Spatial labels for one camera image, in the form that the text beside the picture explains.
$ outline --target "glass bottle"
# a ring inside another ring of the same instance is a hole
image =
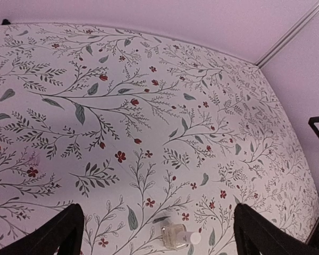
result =
[[[180,250],[189,244],[198,244],[201,235],[197,232],[187,232],[183,224],[169,224],[162,227],[162,240],[166,248]]]

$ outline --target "bottle cap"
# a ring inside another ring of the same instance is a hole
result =
[[[176,236],[181,243],[198,244],[201,241],[201,234],[197,232],[181,231]]]

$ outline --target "clear bottle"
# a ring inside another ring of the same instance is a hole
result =
[[[189,244],[198,244],[201,235],[197,232],[187,232],[183,224],[169,224],[162,227],[162,240],[166,248],[180,250]]]

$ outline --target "floral tablecloth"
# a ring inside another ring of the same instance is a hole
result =
[[[0,26],[0,248],[73,202],[85,255],[168,253],[165,217],[202,234],[179,254],[236,254],[239,202],[300,240],[319,213],[258,67],[130,30]]]

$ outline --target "perfume bottle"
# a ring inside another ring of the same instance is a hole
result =
[[[189,244],[198,244],[201,241],[201,235],[197,232],[187,232],[183,224],[169,224],[162,227],[162,240],[166,248],[180,250]]]

